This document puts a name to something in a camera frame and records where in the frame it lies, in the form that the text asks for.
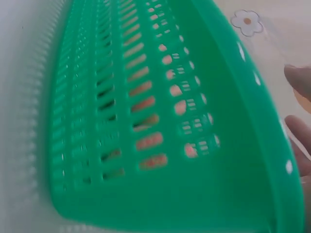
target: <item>basket slot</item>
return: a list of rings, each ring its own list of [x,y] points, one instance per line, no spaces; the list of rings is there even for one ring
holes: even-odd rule
[[[103,75],[102,78],[100,78],[97,82],[96,82],[96,86],[97,87],[101,87],[102,85],[107,85],[107,81],[113,79],[114,74],[110,73],[110,74],[106,74]]]
[[[131,69],[135,66],[138,66],[139,64],[145,62],[147,59],[147,56],[145,53],[138,55],[138,57],[136,57],[135,59],[131,60],[130,62],[128,62],[125,66],[126,69]]]
[[[166,154],[154,155],[148,159],[144,159],[139,163],[139,169],[141,171],[154,170],[166,166],[168,158]]]
[[[103,172],[103,180],[108,181],[125,175],[124,168],[119,168],[110,172]]]
[[[139,86],[136,86],[136,88],[132,89],[129,92],[129,96],[133,97],[139,94],[142,94],[148,90],[150,90],[152,88],[152,82],[150,80],[147,80],[145,82],[143,82],[142,84],[140,84]]]
[[[138,151],[140,150],[146,150],[148,148],[156,147],[163,142],[163,136],[162,133],[156,132],[153,134],[150,134],[140,140],[136,141],[136,149]]]
[[[132,48],[130,48],[123,54],[124,58],[133,56],[135,53],[141,51],[143,48],[144,48],[144,44],[142,42],[140,42],[137,45],[134,45]]]
[[[154,96],[150,96],[149,93],[144,93],[142,94],[144,96],[149,96],[148,98],[144,99],[143,101],[135,104],[132,106],[131,108],[131,112],[137,112],[137,111],[141,111],[143,109],[147,109],[150,108],[151,106],[153,106],[156,102],[156,99]]]
[[[121,28],[125,30],[127,27],[131,26],[137,20],[138,20],[138,16],[134,16],[134,17],[130,18],[127,22],[123,23],[121,25]]]
[[[119,6],[119,9],[122,9],[123,7],[126,7],[128,4],[132,3],[133,0],[121,0],[121,5]]]
[[[116,104],[116,101],[114,99],[110,99],[107,101],[107,99],[105,99],[104,101],[99,102],[100,106],[98,106],[98,111],[106,111],[109,108],[114,107],[114,105]]]
[[[135,3],[132,3],[131,5],[122,8],[122,9],[120,10],[119,14],[120,14],[120,15],[123,15],[123,14],[127,13],[129,10],[133,9],[134,7],[136,7],[136,4],[135,4]]]
[[[149,74],[149,68],[147,66],[137,66],[127,71],[128,82],[132,82],[141,79]]]
[[[141,132],[144,131],[154,125],[156,125],[159,122],[159,115],[158,114],[152,114],[148,118],[141,120],[141,121],[136,121],[133,124],[133,130],[135,132]]]
[[[130,44],[132,44],[133,42],[137,41],[141,39],[141,32],[135,34],[135,35],[129,35],[123,38],[123,46],[129,46]]]

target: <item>flower pattern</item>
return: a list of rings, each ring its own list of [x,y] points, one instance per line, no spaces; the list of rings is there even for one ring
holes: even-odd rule
[[[234,15],[231,18],[231,24],[236,28],[240,28],[243,35],[251,37],[255,33],[261,33],[263,31],[263,25],[256,12],[239,10]]]

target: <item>white dot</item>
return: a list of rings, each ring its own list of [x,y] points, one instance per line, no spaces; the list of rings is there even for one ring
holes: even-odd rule
[[[291,174],[293,172],[293,164],[290,160],[286,163],[286,171],[288,174]]]
[[[239,42],[237,44],[239,46],[239,51],[240,51],[241,57],[245,61],[245,54],[244,54],[243,48]]]

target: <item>plastic basket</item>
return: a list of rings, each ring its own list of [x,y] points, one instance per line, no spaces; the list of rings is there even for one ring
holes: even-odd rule
[[[213,1],[73,1],[51,90],[50,192],[65,218],[302,231],[280,119]]]

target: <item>rectangular hole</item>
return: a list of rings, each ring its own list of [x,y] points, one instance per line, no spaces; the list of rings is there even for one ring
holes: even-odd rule
[[[139,85],[138,87],[132,89],[129,93],[129,96],[132,97],[132,96],[136,96],[138,94],[141,94],[145,91],[150,90],[151,87],[152,87],[152,82],[150,80],[146,81],[143,84]]]
[[[140,69],[139,71],[135,72],[134,74],[132,74],[129,78],[128,81],[131,82],[133,80],[137,80],[140,79],[142,77],[144,77],[145,75],[149,74],[149,68],[148,67],[144,67],[143,69]]]
[[[140,28],[140,24],[136,24],[135,26],[131,27],[130,29],[126,30],[125,33],[123,33],[123,37],[126,37],[127,35],[131,34],[134,31],[137,31]]]
[[[115,103],[116,103],[115,100],[111,100],[111,101],[109,101],[109,102],[107,102],[107,103],[101,105],[101,106],[98,108],[98,110],[99,110],[99,111],[104,111],[104,110],[106,110],[106,109],[111,108],[112,106],[114,106]]]
[[[141,33],[137,33],[136,35],[129,38],[127,41],[124,42],[124,46],[129,46],[130,44],[134,43],[135,41],[141,38]]]
[[[133,59],[132,61],[127,63],[126,68],[127,69],[133,68],[133,67],[139,65],[140,63],[144,62],[146,60],[146,58],[147,58],[146,54],[142,54],[141,56],[136,57],[135,59]]]
[[[101,73],[102,71],[104,71],[110,67],[112,67],[112,61],[109,61],[108,63],[97,67],[96,74],[98,75],[99,73]]]
[[[165,154],[159,154],[143,160],[139,164],[139,169],[142,171],[154,170],[167,165],[168,159]]]
[[[154,96],[150,96],[149,98],[141,101],[140,103],[138,104],[135,104],[131,111],[132,112],[137,112],[139,110],[143,110],[143,109],[146,109],[146,108],[149,108],[151,106],[153,106],[156,102],[156,99],[154,98]]]
[[[126,51],[124,53],[124,57],[129,57],[135,53],[137,53],[138,51],[142,50],[142,48],[144,47],[144,43],[140,42],[138,45],[130,48],[128,51]]]
[[[101,155],[101,162],[105,163],[111,159],[118,158],[118,157],[121,157],[121,150],[120,149],[113,150],[109,153],[103,153]]]
[[[102,40],[102,41],[105,41],[106,39],[108,39],[110,37],[110,34],[103,34],[103,36],[102,37],[100,37],[100,39]]]
[[[152,147],[155,147],[157,145],[162,144],[163,142],[163,136],[160,132],[153,133],[151,135],[148,135],[136,142],[136,149],[138,151],[140,150],[146,150]]]
[[[133,17],[129,21],[122,24],[122,28],[126,28],[126,27],[130,26],[132,23],[135,23],[137,20],[138,20],[138,16]]]
[[[101,91],[100,93],[97,94],[97,98],[100,99],[101,97],[104,97],[106,94],[108,94],[109,92],[112,92],[114,90],[114,86],[104,90],[104,91]]]
[[[96,82],[96,86],[99,87],[101,84],[103,84],[105,81],[112,79],[113,78],[113,74],[107,74],[105,75],[103,78],[101,78],[100,80],[98,80]]]
[[[152,127],[153,125],[156,125],[158,122],[159,122],[159,115],[153,114],[150,117],[133,124],[133,130],[135,132],[143,131]]]
[[[111,180],[125,175],[124,168],[120,168],[111,172],[103,173],[103,180]]]
[[[121,3],[122,3],[122,5],[120,5],[120,8],[123,8],[123,7],[125,7],[127,4],[130,4],[133,0],[128,0],[128,1],[126,1],[126,0],[122,0],[121,1]]]
[[[133,7],[135,7],[135,6],[136,6],[135,3],[133,3],[133,4],[129,5],[128,7],[123,8],[123,9],[120,11],[120,15],[123,15],[125,12],[131,10],[131,9],[132,9]]]
[[[125,16],[123,16],[121,18],[121,21],[126,20],[127,18],[131,17],[133,14],[136,14],[136,13],[137,13],[137,9],[134,9],[133,11],[131,11],[131,12],[127,13]]]

